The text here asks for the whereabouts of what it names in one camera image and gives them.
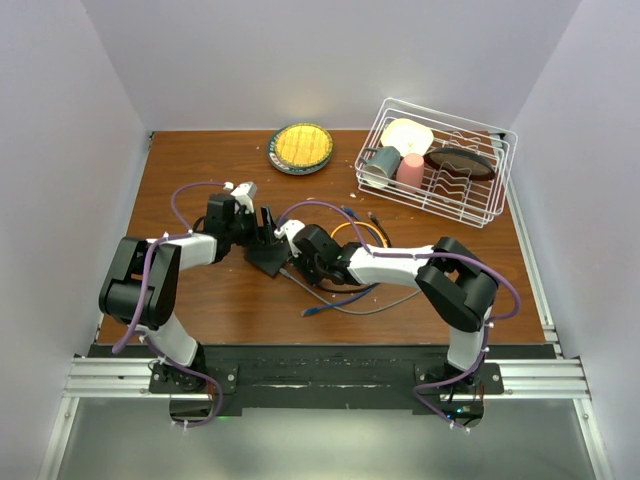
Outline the black network switch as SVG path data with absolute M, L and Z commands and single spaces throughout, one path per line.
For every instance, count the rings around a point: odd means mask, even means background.
M 246 250 L 244 259 L 270 278 L 275 278 L 291 255 L 286 242 L 254 246 Z

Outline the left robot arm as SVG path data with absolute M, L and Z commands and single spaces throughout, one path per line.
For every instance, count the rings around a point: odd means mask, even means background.
M 181 272 L 220 262 L 233 246 L 255 252 L 276 243 L 271 209 L 256 209 L 247 194 L 213 194 L 206 214 L 184 234 L 157 239 L 126 236 L 99 293 L 99 309 L 126 326 L 112 346 L 119 354 L 136 334 L 167 361 L 167 376 L 185 392 L 210 389 L 202 345 L 175 313 Z

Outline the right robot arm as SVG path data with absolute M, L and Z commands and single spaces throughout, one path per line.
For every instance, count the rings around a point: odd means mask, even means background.
M 459 393 L 481 380 L 479 362 L 500 277 L 451 237 L 419 248 L 339 244 L 315 224 L 290 220 L 278 235 L 290 247 L 296 268 L 313 284 L 392 284 L 418 289 L 449 325 L 445 379 Z

